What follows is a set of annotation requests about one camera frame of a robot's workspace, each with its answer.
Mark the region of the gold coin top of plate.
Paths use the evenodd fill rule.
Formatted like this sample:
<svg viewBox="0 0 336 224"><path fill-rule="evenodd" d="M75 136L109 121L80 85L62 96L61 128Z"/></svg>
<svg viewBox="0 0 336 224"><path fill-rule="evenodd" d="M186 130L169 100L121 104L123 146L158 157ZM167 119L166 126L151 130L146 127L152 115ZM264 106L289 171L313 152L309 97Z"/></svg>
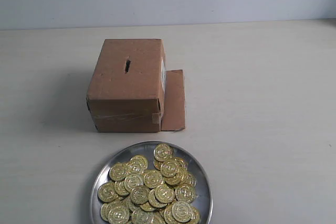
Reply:
<svg viewBox="0 0 336 224"><path fill-rule="evenodd" d="M172 155L171 147L165 143L158 144L154 149L154 158L159 162L172 158Z"/></svg>

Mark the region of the gold coin upper centre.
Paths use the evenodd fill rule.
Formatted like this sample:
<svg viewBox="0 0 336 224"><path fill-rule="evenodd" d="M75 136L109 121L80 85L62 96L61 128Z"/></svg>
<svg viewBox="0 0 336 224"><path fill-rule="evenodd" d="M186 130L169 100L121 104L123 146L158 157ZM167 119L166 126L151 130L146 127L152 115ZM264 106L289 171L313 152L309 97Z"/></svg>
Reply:
<svg viewBox="0 0 336 224"><path fill-rule="evenodd" d="M164 177L171 178L177 174L179 167L179 163L171 158L162 163L160 171Z"/></svg>

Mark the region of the round silver metal plate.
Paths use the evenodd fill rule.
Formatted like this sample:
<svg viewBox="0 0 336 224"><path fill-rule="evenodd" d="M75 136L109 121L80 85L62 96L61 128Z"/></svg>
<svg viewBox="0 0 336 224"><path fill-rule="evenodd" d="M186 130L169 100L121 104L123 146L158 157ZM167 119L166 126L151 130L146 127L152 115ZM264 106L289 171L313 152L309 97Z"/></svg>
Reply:
<svg viewBox="0 0 336 224"><path fill-rule="evenodd" d="M148 168L153 168L154 149L158 144L160 144L160 141L137 143L112 154L112 156L108 158L108 161L97 175L92 186L89 210L91 223L106 223L100 217L102 201L98 198L98 189L102 184L109 180L110 177L108 173L112 165L117 162L129 161L134 155L144 155L149 161ZM208 177L203 167L187 150L171 143L168 143L168 145L172 147L174 155L181 157L188 162L188 171L196 178L196 199L193 201L192 206L197 208L200 212L200 223L211 223L213 196Z"/></svg>

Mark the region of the gold coin upper left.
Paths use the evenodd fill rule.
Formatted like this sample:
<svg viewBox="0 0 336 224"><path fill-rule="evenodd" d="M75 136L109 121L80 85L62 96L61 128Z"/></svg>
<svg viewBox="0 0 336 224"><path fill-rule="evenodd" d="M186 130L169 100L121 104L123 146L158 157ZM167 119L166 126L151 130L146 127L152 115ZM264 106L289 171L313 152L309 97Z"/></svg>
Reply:
<svg viewBox="0 0 336 224"><path fill-rule="evenodd" d="M129 174L127 163L116 163L109 170L109 177L115 182L124 180Z"/></svg>

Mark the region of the cardboard box with slot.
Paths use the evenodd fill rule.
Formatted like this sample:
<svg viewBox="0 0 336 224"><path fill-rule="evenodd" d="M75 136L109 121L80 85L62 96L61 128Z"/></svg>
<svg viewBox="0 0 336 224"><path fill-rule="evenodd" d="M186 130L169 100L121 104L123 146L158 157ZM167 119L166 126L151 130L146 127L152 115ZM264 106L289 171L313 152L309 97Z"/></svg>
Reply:
<svg viewBox="0 0 336 224"><path fill-rule="evenodd" d="M105 39L87 95L98 132L185 129L183 70L167 70L161 39Z"/></svg>

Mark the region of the gold coin bottom left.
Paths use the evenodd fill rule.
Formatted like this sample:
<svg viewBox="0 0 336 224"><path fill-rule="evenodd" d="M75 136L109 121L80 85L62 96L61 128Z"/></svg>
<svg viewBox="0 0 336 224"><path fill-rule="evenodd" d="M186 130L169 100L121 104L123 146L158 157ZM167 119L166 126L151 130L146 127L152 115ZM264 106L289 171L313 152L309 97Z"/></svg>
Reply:
<svg viewBox="0 0 336 224"><path fill-rule="evenodd" d="M111 207L108 213L108 222L110 224L125 224L129 221L130 212L124 205L115 205Z"/></svg>

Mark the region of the gold coin lower right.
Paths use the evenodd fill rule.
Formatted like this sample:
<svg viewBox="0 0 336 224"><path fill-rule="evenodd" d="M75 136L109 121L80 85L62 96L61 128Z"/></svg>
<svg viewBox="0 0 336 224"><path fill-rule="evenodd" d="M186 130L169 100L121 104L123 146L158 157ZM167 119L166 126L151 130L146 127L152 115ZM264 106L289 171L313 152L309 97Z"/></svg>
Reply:
<svg viewBox="0 0 336 224"><path fill-rule="evenodd" d="M193 209L188 202L176 201L172 206L172 215L178 222L188 222L191 220Z"/></svg>

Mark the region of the gold coin far left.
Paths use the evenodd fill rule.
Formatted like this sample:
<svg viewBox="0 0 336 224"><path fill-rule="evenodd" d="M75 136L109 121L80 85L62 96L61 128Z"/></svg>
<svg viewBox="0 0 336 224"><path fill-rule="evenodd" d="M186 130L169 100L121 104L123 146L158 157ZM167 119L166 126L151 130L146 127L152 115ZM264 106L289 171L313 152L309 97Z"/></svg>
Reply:
<svg viewBox="0 0 336 224"><path fill-rule="evenodd" d="M118 197L114 189L114 182L109 181L102 184L98 189L98 198L106 203L116 200Z"/></svg>

